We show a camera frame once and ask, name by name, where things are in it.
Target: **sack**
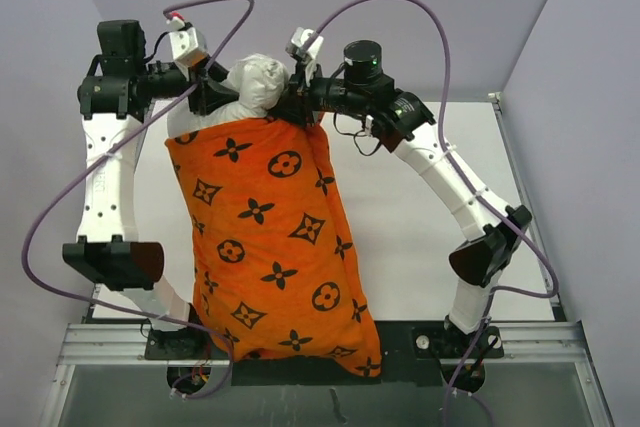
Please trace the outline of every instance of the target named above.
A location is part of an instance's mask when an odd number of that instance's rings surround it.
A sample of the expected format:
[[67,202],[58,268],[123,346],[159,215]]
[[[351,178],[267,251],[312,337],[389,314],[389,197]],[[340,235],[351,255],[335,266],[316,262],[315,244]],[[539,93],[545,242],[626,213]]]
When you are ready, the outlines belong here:
[[234,360],[331,357],[379,375],[378,334],[322,127],[246,119],[166,146],[193,224],[193,304],[233,343]]

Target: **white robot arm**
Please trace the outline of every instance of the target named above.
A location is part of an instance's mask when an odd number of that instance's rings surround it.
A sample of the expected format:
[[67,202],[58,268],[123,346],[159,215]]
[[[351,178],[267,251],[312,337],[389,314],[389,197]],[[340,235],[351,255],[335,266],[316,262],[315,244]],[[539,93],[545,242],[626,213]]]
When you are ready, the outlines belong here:
[[[316,65],[318,49],[304,50],[313,35],[299,28],[287,52],[297,60],[289,82],[289,95],[272,114],[300,125],[315,123],[317,112],[348,115],[362,122],[363,131],[380,140],[388,151],[411,166],[455,217],[466,242],[449,261],[458,275],[455,301],[448,320],[463,336],[481,325],[489,293],[498,283],[520,240],[480,202],[482,196],[498,212],[526,231],[532,218],[524,207],[512,208],[494,194],[447,143],[442,150],[436,121],[429,109],[413,94],[395,87],[382,71],[382,49],[362,40],[344,49],[344,62],[330,78],[323,78]],[[309,66],[314,73],[309,81]],[[337,76],[344,72],[343,79]],[[448,156],[461,166],[475,187],[470,192],[454,170]]]

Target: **wire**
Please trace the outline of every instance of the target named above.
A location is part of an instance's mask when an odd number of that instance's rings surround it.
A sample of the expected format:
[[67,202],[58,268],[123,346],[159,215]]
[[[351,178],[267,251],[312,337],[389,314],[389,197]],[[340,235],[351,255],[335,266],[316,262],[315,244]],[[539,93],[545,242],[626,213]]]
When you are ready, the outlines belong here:
[[[226,1],[230,1],[230,0],[194,0],[194,1],[191,1],[191,2],[185,2],[185,3],[182,3],[182,4],[175,4],[175,5],[172,5],[170,7],[167,7],[163,11],[163,14],[164,14],[165,17],[170,18],[171,12],[173,12],[175,10],[178,10],[178,9],[183,9],[183,8],[187,8],[187,7],[195,7],[195,6],[199,6],[199,5],[211,4],[211,3],[216,3],[216,2],[226,2]],[[215,62],[216,58],[218,57],[218,55],[220,54],[222,49],[224,49],[226,47],[226,45],[229,43],[229,41],[233,38],[233,36],[238,31],[238,29],[240,29],[242,24],[244,24],[244,22],[247,20],[249,15],[251,15],[251,12],[253,11],[253,7],[254,7],[255,2],[254,2],[254,0],[246,0],[246,1],[249,2],[249,6],[248,6],[247,10],[243,14],[243,16],[240,18],[240,20],[236,23],[236,25],[227,34],[227,36],[222,40],[222,42],[220,43],[220,45],[218,46],[216,51],[211,55],[211,58],[209,59],[209,61],[207,62],[207,65],[206,65],[206,69],[207,70]],[[164,315],[156,315],[156,314],[152,314],[150,312],[144,312],[144,311],[141,311],[141,310],[135,310],[135,309],[129,309],[129,308],[126,308],[126,307],[121,307],[121,306],[118,306],[118,305],[115,305],[115,304],[111,304],[109,302],[104,302],[102,300],[94,299],[94,298],[87,297],[87,296],[84,296],[84,295],[74,294],[72,292],[67,292],[65,290],[62,290],[62,289],[59,289],[59,288],[54,287],[52,285],[49,285],[46,282],[44,282],[43,280],[41,280],[33,272],[33,270],[31,269],[31,265],[29,263],[29,252],[31,250],[31,244],[33,242],[33,239],[35,237],[36,232],[38,231],[38,228],[40,227],[40,225],[42,224],[44,219],[47,217],[47,215],[51,212],[51,210],[53,210],[53,208],[56,205],[58,205],[58,203],[63,198],[65,198],[75,187],[77,187],[83,180],[85,180],[89,175],[91,175],[92,172],[94,172],[101,165],[103,165],[118,150],[120,150],[123,146],[125,146],[129,142],[131,142],[134,138],[136,138],[138,135],[140,135],[146,129],[148,129],[154,122],[156,122],[159,118],[161,118],[163,115],[165,115],[171,109],[173,109],[180,102],[185,100],[190,94],[192,94],[195,91],[196,87],[197,86],[194,84],[191,87],[189,87],[187,90],[185,90],[182,94],[180,94],[175,100],[173,100],[169,105],[167,105],[165,108],[163,108],[160,112],[158,112],[156,115],[150,117],[142,125],[140,125],[138,128],[136,128],[131,134],[127,135],[123,140],[121,140],[120,142],[116,143],[113,147],[111,147],[102,157],[100,157],[93,164],[91,164],[89,167],[87,167],[86,170],[84,170],[84,172],[82,172],[80,175],[78,175],[78,177],[73,179],[69,183],[69,185],[67,185],[64,189],[62,189],[62,191],[60,191],[60,193],[51,201],[51,203],[47,207],[44,208],[44,210],[40,214],[38,214],[38,216],[34,220],[33,224],[31,225],[31,227],[27,231],[27,234],[26,234],[25,239],[24,239],[24,243],[22,245],[22,252],[21,252],[22,270],[24,271],[25,275],[29,278],[29,280],[31,280],[31,282],[36,284],[38,287],[40,287],[40,288],[42,288],[42,289],[44,289],[44,290],[46,290],[48,292],[51,292],[52,294],[56,294],[56,295],[59,295],[61,297],[66,297],[68,299],[79,300],[79,301],[82,301],[82,302],[88,302],[89,304],[101,305],[103,307],[106,307],[106,308],[109,308],[109,309],[112,309],[112,310],[116,310],[118,312],[123,312],[125,314],[142,315],[142,316],[149,317],[149,318],[155,318],[155,319],[158,319],[158,320],[163,320],[165,322],[170,322],[170,323],[173,323],[173,324],[182,325],[184,327],[190,327],[192,329],[196,329],[196,330],[200,330],[202,332],[206,332],[207,334],[215,336],[218,339],[220,339],[220,341],[223,342],[224,345],[227,347],[227,355],[229,357],[229,364],[227,366],[227,369],[226,369],[222,379],[220,380],[220,382],[218,384],[213,386],[211,389],[207,390],[206,386],[205,386],[205,388],[203,388],[203,391],[205,391],[205,392],[201,391],[201,392],[198,392],[196,394],[184,397],[184,398],[188,398],[188,399],[202,399],[204,397],[208,397],[209,395],[214,394],[215,392],[217,392],[218,390],[220,390],[224,386],[224,384],[226,383],[227,379],[231,376],[231,371],[232,371],[232,368],[233,368],[233,344],[226,337],[224,337],[223,335],[221,335],[220,333],[218,333],[218,332],[216,332],[216,331],[214,331],[212,329],[208,329],[207,327],[204,327],[204,326],[199,325],[199,324],[194,324],[194,323],[187,322],[187,321],[180,320],[180,319],[174,319],[174,318],[167,317],[167,316],[164,316]]]
[[360,147],[360,144],[358,144],[358,138],[366,137],[366,135],[360,135],[360,134],[364,134],[364,130],[361,130],[360,132],[353,134],[353,143],[355,144],[356,149],[358,149],[358,152],[360,152],[360,155],[364,157],[371,157],[373,154],[378,152],[378,150],[380,150],[380,147],[382,147],[382,142],[378,141],[378,145],[376,145],[371,152],[366,152],[366,153],[363,152],[362,148]]
[[145,339],[148,339],[148,338],[149,338],[149,335],[148,335],[148,334],[147,334],[147,335],[145,335],[145,334],[144,334],[144,332],[143,332],[143,330],[142,330],[142,328],[144,327],[144,325],[145,325],[146,323],[151,324],[151,321],[150,321],[149,319],[144,319],[142,322],[140,322],[140,335],[142,335]]
[[149,57],[144,58],[145,64],[148,64],[155,58],[156,54],[158,53],[158,47],[160,47],[160,42],[162,42],[162,39],[164,39],[167,35],[169,35],[169,32],[163,32],[160,34],[160,36],[156,40],[155,45],[153,46],[153,53]]
[[[312,35],[309,36],[309,38],[306,40],[306,42],[302,45],[301,51],[303,53],[306,52],[309,49],[309,47],[311,46],[311,44],[313,44],[313,42],[315,42],[316,38],[324,31],[324,29],[331,22],[333,22],[333,20],[335,20],[335,18],[338,17],[340,14],[342,14],[345,11],[351,9],[352,7],[355,7],[356,5],[363,4],[365,2],[370,2],[370,1],[373,1],[373,0],[354,0],[354,1],[349,2],[348,4],[344,5],[339,10],[335,11],[333,14],[331,14],[329,17],[327,17],[320,24],[320,26],[315,30],[315,32]],[[442,23],[440,22],[440,19],[435,14],[435,12],[433,12],[433,10],[431,10],[422,1],[420,1],[420,0],[403,0],[403,1],[412,3],[412,4],[420,7],[424,12],[426,12],[427,15],[429,17],[431,17],[431,20],[435,24],[436,29],[438,30],[438,33],[440,34],[440,38],[442,40],[442,47],[444,49],[444,64],[445,65],[444,65],[444,82],[443,82],[443,87],[442,87],[442,100],[440,102],[440,112],[438,114],[438,141],[440,143],[440,148],[443,150],[443,152],[445,152],[445,155],[446,155],[447,159],[451,163],[451,166],[456,171],[456,173],[458,174],[460,179],[462,179],[463,183],[467,186],[469,191],[471,191],[474,195],[476,195],[477,194],[477,189],[475,189],[475,187],[474,187],[473,183],[471,182],[471,180],[467,177],[467,175],[465,174],[465,172],[462,169],[462,167],[460,166],[460,164],[458,164],[456,159],[453,157],[451,151],[449,150],[449,148],[446,145],[446,140],[445,140],[445,136],[444,136],[445,111],[446,111],[446,106],[447,106],[447,98],[448,98],[448,95],[449,95],[449,86],[450,86],[450,83],[451,83],[451,51],[450,51],[450,48],[449,48],[449,41],[447,39],[447,35],[446,35],[445,31],[444,31],[444,27],[442,26]],[[538,259],[540,259],[540,262],[542,262],[542,264],[544,265],[545,269],[549,273],[549,276],[551,277],[551,280],[552,280],[551,284],[552,285],[551,285],[551,290],[548,291],[548,292],[545,292],[545,293],[532,292],[532,291],[529,291],[529,290],[519,289],[517,287],[500,286],[500,285],[496,286],[496,287],[493,287],[491,289],[491,291],[490,291],[490,293],[488,295],[488,298],[487,298],[487,306],[486,306],[486,308],[484,310],[484,313],[482,315],[482,322],[484,322],[484,324],[481,325],[481,327],[479,327],[478,330],[476,331],[476,334],[473,337],[473,339],[471,340],[471,343],[469,344],[469,347],[468,347],[467,351],[462,356],[462,359],[460,360],[460,363],[456,367],[456,370],[454,371],[453,376],[451,377],[450,381],[447,384],[447,388],[445,390],[445,395],[444,395],[443,407],[442,407],[442,410],[443,410],[443,421],[444,421],[444,425],[445,426],[447,425],[447,421],[448,421],[448,415],[447,415],[448,414],[448,405],[449,405],[449,399],[451,397],[451,393],[453,392],[453,384],[454,384],[456,378],[458,377],[458,375],[460,374],[460,371],[462,370],[466,360],[469,358],[469,356],[473,352],[473,349],[475,348],[476,344],[478,343],[478,340],[480,339],[480,336],[484,332],[484,329],[485,329],[485,327],[487,325],[486,321],[488,321],[488,319],[489,319],[488,315],[489,315],[489,312],[491,310],[491,305],[493,304],[493,299],[494,299],[495,293],[498,292],[498,291],[514,292],[514,293],[517,293],[517,294],[522,294],[522,295],[526,295],[526,296],[529,296],[529,297],[535,297],[535,298],[538,298],[538,299],[550,299],[552,297],[555,297],[558,294],[558,276],[557,276],[555,270],[553,269],[551,263],[549,262],[547,257],[544,255],[544,253],[527,237],[527,235],[520,228],[518,228],[518,226],[516,226],[508,218],[506,218],[504,215],[502,215],[495,207],[493,207],[486,199],[484,199],[482,197],[482,195],[477,195],[477,199],[478,199],[478,202],[480,202],[480,204],[482,206],[484,206],[489,212],[491,212],[491,214],[493,214],[496,218],[498,218],[501,222],[503,222],[507,227],[509,227],[532,250],[532,252],[536,255],[536,257],[538,257]]]

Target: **table surface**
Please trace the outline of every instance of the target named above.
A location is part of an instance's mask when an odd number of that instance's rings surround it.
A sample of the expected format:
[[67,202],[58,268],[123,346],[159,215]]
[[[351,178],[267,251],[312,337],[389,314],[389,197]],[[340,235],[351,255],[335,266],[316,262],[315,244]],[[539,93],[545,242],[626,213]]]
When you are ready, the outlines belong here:
[[[166,105],[158,102],[156,111]],[[434,112],[437,104],[428,104]],[[336,133],[331,118],[332,163],[358,250],[360,277],[376,320],[442,320],[449,312],[457,277],[448,255],[463,240],[457,223],[437,196],[397,157],[381,149],[361,156],[350,137]],[[342,130],[359,130],[357,122],[339,118]],[[490,103],[450,103],[447,138],[494,192],[512,205],[520,199],[507,152]],[[141,241],[160,242],[165,275],[186,300],[193,288],[191,222],[164,146],[166,117],[148,131],[136,172],[135,213]],[[361,139],[364,151],[374,139]],[[164,202],[158,208],[152,198]],[[526,246],[514,255],[501,284],[545,291],[540,264]],[[102,288],[100,300],[136,308],[118,293]],[[94,318],[135,316],[97,306]],[[492,309],[495,320],[554,320],[551,304],[500,292]]]

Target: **metal bolt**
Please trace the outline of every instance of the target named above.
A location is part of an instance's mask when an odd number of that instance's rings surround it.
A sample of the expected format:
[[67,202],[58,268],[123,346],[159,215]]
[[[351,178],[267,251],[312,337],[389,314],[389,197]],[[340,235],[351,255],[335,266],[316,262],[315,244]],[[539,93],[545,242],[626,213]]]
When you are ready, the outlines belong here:
[[499,349],[500,347],[502,347],[502,339],[500,337],[493,334],[487,337],[487,341],[489,342],[489,345],[493,344],[494,340],[497,340],[496,345],[493,346],[494,349]]
[[419,335],[416,339],[416,345],[420,350],[427,350],[429,348],[429,337],[426,335]]

